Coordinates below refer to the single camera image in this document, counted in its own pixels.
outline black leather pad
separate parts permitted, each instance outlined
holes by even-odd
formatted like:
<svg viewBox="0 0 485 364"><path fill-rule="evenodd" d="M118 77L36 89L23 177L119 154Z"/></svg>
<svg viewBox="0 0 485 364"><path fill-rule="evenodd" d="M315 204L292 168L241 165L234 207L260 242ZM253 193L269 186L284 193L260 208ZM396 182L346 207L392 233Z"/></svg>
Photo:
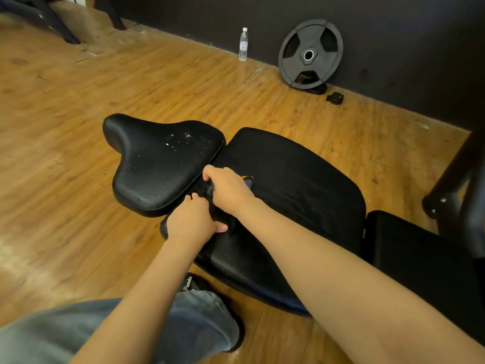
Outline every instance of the black leather pad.
<svg viewBox="0 0 485 364"><path fill-rule="evenodd" d="M171 211L226 143L218 129L200 121L159 124L121 113L104 120L103 132L121 153L114 196L146 217Z"/></svg>
<svg viewBox="0 0 485 364"><path fill-rule="evenodd" d="M374 211L367 216L361 256L485 345L485 309L464 247Z"/></svg>
<svg viewBox="0 0 485 364"><path fill-rule="evenodd" d="M213 164L252 176L254 194L271 208L353 253L359 251L366 214L362 194L348 177L315 153L282 136L243 128ZM207 186L200 179L192 191L205 196ZM215 220L230 222L230 216L220 210L212 215ZM307 315L264 246L238 221L230 228L205 245L196 264L258 300Z"/></svg>

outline gray weight plate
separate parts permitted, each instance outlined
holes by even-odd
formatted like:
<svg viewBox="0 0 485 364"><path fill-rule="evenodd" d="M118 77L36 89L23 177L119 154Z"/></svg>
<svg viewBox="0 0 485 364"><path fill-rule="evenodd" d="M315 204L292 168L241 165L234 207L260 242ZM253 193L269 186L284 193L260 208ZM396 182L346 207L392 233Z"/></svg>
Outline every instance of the gray weight plate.
<svg viewBox="0 0 485 364"><path fill-rule="evenodd" d="M324 19L299 24L283 41L278 67L283 79L298 89L325 83L342 59L342 36Z"/></svg>

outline forearm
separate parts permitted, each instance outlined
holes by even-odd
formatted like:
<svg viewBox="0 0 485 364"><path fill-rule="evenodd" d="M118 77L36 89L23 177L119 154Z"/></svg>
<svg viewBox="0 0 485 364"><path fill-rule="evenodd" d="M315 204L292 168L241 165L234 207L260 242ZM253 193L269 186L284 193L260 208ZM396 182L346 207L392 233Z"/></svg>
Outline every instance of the forearm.
<svg viewBox="0 0 485 364"><path fill-rule="evenodd" d="M167 240L70 364L148 363L173 299L198 251Z"/></svg>
<svg viewBox="0 0 485 364"><path fill-rule="evenodd" d="M356 364L482 362L483 348L434 308L340 246L251 200L236 214L308 311Z"/></svg>

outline hand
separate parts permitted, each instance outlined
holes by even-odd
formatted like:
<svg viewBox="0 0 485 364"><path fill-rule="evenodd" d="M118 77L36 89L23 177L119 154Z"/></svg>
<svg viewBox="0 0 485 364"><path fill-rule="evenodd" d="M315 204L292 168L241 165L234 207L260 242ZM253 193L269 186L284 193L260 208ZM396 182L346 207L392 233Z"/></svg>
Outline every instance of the hand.
<svg viewBox="0 0 485 364"><path fill-rule="evenodd" d="M243 178L228 167L218 168L207 165L202 172L205 181L214 184L212 199L214 204L224 212L237 217L237 212L248 200L254 198Z"/></svg>
<svg viewBox="0 0 485 364"><path fill-rule="evenodd" d="M226 232L227 225L210 218L209 202L197 193L185 195L184 201L173 211L167 220L169 240L197 248L202 247L215 232Z"/></svg>

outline water bottle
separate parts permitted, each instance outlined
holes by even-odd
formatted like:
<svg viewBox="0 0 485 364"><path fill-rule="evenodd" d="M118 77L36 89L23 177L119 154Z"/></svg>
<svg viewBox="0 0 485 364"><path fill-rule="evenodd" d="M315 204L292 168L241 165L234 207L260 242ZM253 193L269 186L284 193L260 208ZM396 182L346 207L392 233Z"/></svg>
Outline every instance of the water bottle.
<svg viewBox="0 0 485 364"><path fill-rule="evenodd" d="M246 61L247 58L247 28L242 29L241 39L239 40L239 61Z"/></svg>

